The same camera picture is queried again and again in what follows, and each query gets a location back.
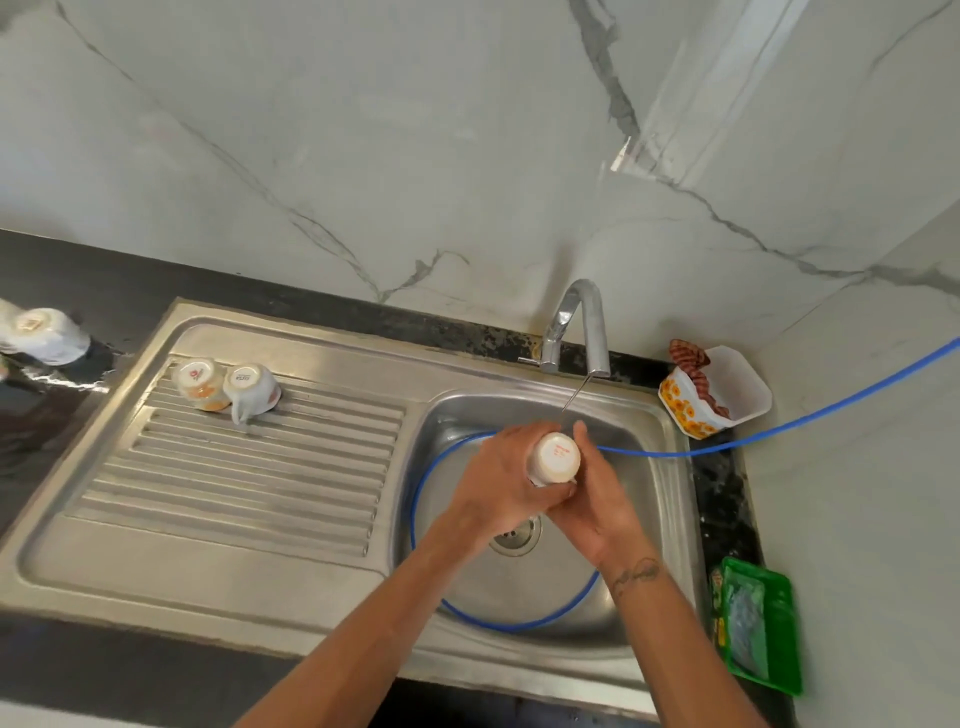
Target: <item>black granite countertop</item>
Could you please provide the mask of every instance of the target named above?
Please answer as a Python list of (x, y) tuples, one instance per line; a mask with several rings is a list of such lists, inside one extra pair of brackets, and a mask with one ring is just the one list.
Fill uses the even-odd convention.
[[(0, 398), (0, 534), (6, 531), (132, 354), (176, 297), (329, 328), (375, 334), (505, 361), (539, 339), (377, 303), (245, 279), (151, 258), (0, 231), (0, 297), (59, 308), (105, 344), (97, 363), (118, 371), (102, 385), (51, 384), (24, 407)], [(670, 365), (611, 353), (613, 376), (656, 388)], [(561, 371), (583, 374), (583, 347), (564, 345)], [(703, 444), (730, 437), (721, 433)], [(707, 571), (724, 556), (759, 563), (760, 551), (735, 452), (692, 458)], [(0, 612), (0, 699), (169, 728), (229, 726), (296, 663), (120, 626)], [(793, 724), (786, 696), (743, 682), (774, 726)], [(628, 718), (489, 692), (398, 679), (373, 725), (400, 717), (453, 726), (638, 726)]]

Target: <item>chrome faucet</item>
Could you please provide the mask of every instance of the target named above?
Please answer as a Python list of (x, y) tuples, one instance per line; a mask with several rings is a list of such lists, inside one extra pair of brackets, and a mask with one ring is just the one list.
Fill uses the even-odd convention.
[(553, 321), (543, 334), (540, 368), (556, 372), (560, 367), (560, 342), (577, 306), (584, 305), (584, 341), (587, 345), (587, 374), (610, 376), (610, 351), (607, 349), (607, 325), (603, 319), (600, 289), (588, 279), (574, 280), (566, 289)]

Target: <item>tattoo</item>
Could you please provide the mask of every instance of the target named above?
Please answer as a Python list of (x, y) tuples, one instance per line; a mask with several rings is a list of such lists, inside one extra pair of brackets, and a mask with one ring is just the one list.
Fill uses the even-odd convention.
[(613, 580), (610, 593), (619, 598), (635, 581), (653, 581), (660, 575), (660, 564), (656, 559), (640, 559), (632, 569), (626, 569)]

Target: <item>person's left arm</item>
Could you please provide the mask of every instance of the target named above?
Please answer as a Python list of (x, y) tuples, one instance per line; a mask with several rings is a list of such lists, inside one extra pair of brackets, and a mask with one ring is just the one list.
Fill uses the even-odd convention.
[(572, 484), (534, 488), (526, 476), (533, 445), (557, 429), (513, 427), (485, 442), (414, 552), (234, 728), (366, 726), (460, 567), (572, 494)]

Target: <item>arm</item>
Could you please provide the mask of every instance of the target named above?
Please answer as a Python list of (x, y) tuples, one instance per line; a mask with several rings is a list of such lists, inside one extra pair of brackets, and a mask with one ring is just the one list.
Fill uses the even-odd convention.
[(493, 536), (556, 505), (572, 485), (534, 488), (526, 461), (557, 425), (491, 437), (417, 549), (234, 728), (361, 728), (413, 649), (447, 585)]
[(646, 537), (613, 467), (583, 423), (575, 495), (548, 513), (600, 570), (627, 628), (657, 712), (670, 728), (766, 728)]

